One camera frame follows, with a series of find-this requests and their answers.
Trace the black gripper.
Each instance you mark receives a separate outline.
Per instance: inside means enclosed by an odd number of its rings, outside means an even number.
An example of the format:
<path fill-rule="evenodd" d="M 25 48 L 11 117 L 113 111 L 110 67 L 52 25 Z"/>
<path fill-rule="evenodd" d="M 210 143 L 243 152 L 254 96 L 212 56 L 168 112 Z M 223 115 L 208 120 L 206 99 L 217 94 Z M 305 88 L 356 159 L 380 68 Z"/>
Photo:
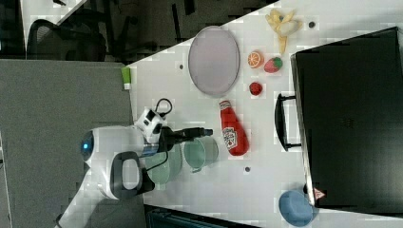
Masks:
<path fill-rule="evenodd" d="M 170 151 L 175 144 L 180 144 L 189 139 L 212 136 L 212 129 L 203 127 L 192 127 L 183 130 L 173 131 L 170 127 L 164 126 L 159 138 L 159 152 Z"/>

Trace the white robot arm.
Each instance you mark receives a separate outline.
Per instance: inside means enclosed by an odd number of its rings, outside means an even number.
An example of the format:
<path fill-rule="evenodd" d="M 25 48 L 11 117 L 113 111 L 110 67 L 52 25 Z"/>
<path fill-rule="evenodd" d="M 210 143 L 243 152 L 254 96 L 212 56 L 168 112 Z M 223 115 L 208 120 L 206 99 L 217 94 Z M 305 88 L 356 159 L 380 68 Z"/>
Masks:
<path fill-rule="evenodd" d="M 135 125 L 90 130 L 81 144 L 81 155 L 88 169 L 54 228 L 85 228 L 102 200 L 130 200 L 152 191 L 155 183 L 142 159 L 212 134 L 211 129 L 203 127 L 174 131 L 161 124 L 154 130 L 141 130 Z"/>

